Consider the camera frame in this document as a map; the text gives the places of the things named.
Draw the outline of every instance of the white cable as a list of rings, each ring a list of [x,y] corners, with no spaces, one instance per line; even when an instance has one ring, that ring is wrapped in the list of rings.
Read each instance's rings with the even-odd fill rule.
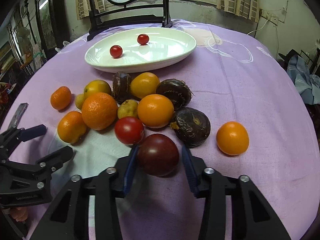
[[[249,32],[247,35],[249,35],[249,34],[251,34],[251,33],[254,33],[254,32],[257,32],[257,31],[260,31],[260,30],[262,30],[262,28],[267,24],[267,22],[268,22],[269,20],[267,20],[265,23],[264,23],[264,25],[260,28],[260,29],[258,29],[258,30],[254,30],[254,31],[252,31],[252,32]]]

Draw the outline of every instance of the table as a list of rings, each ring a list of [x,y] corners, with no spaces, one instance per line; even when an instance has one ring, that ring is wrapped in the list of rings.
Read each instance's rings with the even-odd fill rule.
[[[49,103],[51,93],[60,86],[68,86],[72,93],[79,94],[94,79],[104,79],[111,85],[112,74],[90,67],[84,61],[84,54],[100,39],[134,27],[137,26],[112,28],[89,42],[84,35],[35,73],[12,105],[1,131],[8,127],[18,105],[28,102],[19,127],[44,124],[48,132],[42,138],[21,143],[11,160],[34,163],[63,145],[56,136],[56,126],[75,107],[72,104],[65,112],[56,111]],[[193,155],[203,158],[223,175],[250,176],[292,240],[299,240],[318,210],[320,155],[312,121],[290,78],[268,49],[250,36],[183,20],[174,20],[173,28],[193,35],[198,46],[185,60],[154,73],[160,80],[184,80],[194,94],[189,106],[204,112],[211,121],[210,136],[203,145],[192,149]],[[236,157],[222,154],[215,141],[218,128],[231,120],[242,123],[250,137],[247,152]],[[161,133],[172,138],[181,149],[172,130],[166,128]],[[73,163],[52,179],[53,194],[57,191],[57,181],[68,179],[73,172],[84,177],[97,175],[112,166],[117,157],[129,152],[116,142],[112,129],[104,133],[90,131],[74,148],[77,153]],[[204,200],[191,194],[181,161],[174,176],[142,175],[140,185],[133,185],[132,191],[127,203],[117,203],[121,207],[124,240],[197,239]],[[47,206],[30,208],[29,236]],[[226,239],[231,239],[230,213],[228,199]],[[91,239],[94,239],[93,223],[90,216]]]

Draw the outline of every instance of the oval plate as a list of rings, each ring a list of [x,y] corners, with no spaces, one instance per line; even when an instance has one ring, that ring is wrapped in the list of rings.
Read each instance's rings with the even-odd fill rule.
[[[146,45],[140,45],[137,37],[147,34],[150,38]],[[110,55],[113,45],[122,47],[120,58]],[[196,40],[183,31],[147,27],[122,31],[98,41],[89,48],[85,61],[94,68],[116,73],[143,72],[163,68],[185,59],[196,48]]]

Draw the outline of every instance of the pile of fruit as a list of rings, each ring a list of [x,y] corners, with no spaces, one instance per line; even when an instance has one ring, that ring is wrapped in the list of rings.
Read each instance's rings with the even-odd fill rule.
[[[61,140],[75,143],[88,128],[103,130],[118,118],[114,127],[118,140],[126,145],[140,144],[138,164],[148,174],[165,176],[178,164],[178,149],[163,134],[145,138],[145,126],[159,130],[169,125],[189,148],[201,145],[210,134],[209,118],[201,111],[186,107],[192,92],[183,81],[167,79],[160,82],[149,72],[131,80],[129,74],[117,72],[112,87],[113,90],[103,80],[94,80],[86,85],[84,93],[75,99],[81,112],[67,113],[58,124]],[[71,98],[71,91],[60,87],[51,95],[51,105],[63,110]],[[225,123],[217,132],[217,145],[226,154],[241,154],[249,146],[248,133],[237,122]]]

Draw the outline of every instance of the dark red round fruit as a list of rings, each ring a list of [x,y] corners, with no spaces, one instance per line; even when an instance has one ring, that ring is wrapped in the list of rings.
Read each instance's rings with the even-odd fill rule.
[[[166,176],[178,165],[178,148],[169,137],[155,133],[145,138],[140,145],[137,161],[145,173]]]
[[[110,54],[114,58],[119,58],[122,55],[122,48],[119,45],[113,45],[110,48]]]
[[[146,45],[149,42],[149,36],[146,34],[140,34],[137,38],[137,42],[141,45]]]
[[[138,118],[127,116],[116,122],[115,133],[123,144],[134,145],[144,138],[144,127]]]

